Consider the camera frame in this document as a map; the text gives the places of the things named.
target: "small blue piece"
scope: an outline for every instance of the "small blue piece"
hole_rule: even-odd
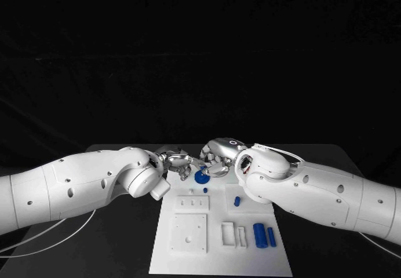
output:
[[[267,228],[267,233],[268,233],[268,240],[269,240],[269,245],[271,247],[275,247],[275,239],[274,239],[274,233],[272,233],[272,228]]]
[[[233,206],[235,206],[235,207],[239,206],[239,201],[241,201],[241,198],[236,196],[236,197],[235,197],[235,201],[233,201]]]
[[[206,184],[209,180],[210,180],[210,176],[204,175],[202,173],[202,170],[199,170],[194,173],[194,182],[199,183],[199,184]]]
[[[252,225],[252,232],[255,234],[256,248],[267,248],[265,226],[262,223]]]

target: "robotic hand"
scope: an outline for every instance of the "robotic hand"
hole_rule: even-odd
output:
[[[78,216],[106,206],[122,194],[150,193],[160,200],[171,170],[184,180],[204,163],[177,147],[155,152],[125,147],[78,153],[14,175],[0,177],[0,235],[29,225]]]
[[[297,158],[288,163],[278,153]],[[222,177],[233,167],[248,197],[274,202],[287,212],[324,226],[375,235],[401,245],[401,189],[305,162],[288,152],[232,138],[210,140],[200,158],[203,174]]]

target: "black table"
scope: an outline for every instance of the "black table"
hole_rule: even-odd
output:
[[[92,145],[86,151],[116,150],[128,145]],[[336,145],[267,145],[295,153],[308,162],[362,175]],[[161,145],[131,146],[154,151]],[[203,147],[186,144],[179,146],[193,156],[199,155]],[[91,222],[66,242],[43,253],[10,259],[0,271],[0,278],[170,277],[148,274],[160,206],[161,202],[148,194],[137,199],[129,195],[119,196],[106,207],[96,210]],[[401,277],[401,260],[357,233],[320,226],[282,211],[278,206],[274,207],[294,277]],[[79,228],[88,216],[85,214],[67,219],[46,235],[21,245],[14,255],[54,244]],[[53,223],[34,225],[27,237]],[[401,254],[399,246],[370,238]]]

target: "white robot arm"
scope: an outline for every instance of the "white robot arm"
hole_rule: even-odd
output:
[[[401,189],[304,161],[288,163],[269,147],[232,138],[212,140],[200,157],[203,174],[223,176],[232,166],[239,185],[259,203],[324,226],[375,235],[401,245]]]
[[[167,148],[153,153],[125,147],[79,153],[20,173],[0,177],[0,235],[29,225],[78,216],[122,194],[150,193],[160,200],[170,185],[163,172],[186,179],[196,159]]]

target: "black backdrop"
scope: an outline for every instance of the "black backdrop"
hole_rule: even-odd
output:
[[[101,143],[327,143],[398,186],[396,1],[1,3],[0,167]]]

